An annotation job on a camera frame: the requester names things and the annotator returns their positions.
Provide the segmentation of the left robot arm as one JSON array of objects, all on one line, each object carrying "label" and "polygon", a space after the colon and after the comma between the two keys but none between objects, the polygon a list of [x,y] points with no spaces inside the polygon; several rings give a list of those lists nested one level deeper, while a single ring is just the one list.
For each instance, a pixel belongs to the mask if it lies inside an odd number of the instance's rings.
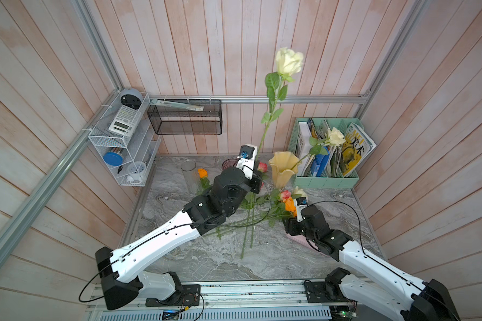
[{"label": "left robot arm", "polygon": [[175,248],[220,227],[235,214],[247,193],[259,193],[263,174],[244,166],[230,167],[216,176],[211,187],[183,206],[167,223],[124,247],[103,247],[95,254],[107,310],[118,310],[137,298],[175,306],[184,289],[174,272],[154,274],[147,267]]}]

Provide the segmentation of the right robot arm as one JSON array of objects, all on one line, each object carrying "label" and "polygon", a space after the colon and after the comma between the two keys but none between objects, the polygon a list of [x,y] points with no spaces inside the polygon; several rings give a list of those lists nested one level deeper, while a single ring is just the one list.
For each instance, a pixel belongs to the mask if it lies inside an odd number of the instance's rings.
[{"label": "right robot arm", "polygon": [[296,217],[284,219],[290,236],[303,236],[314,250],[342,263],[323,282],[304,282],[310,303],[350,300],[391,320],[459,320],[447,287],[412,276],[341,230],[329,227],[315,205],[300,205]]}]

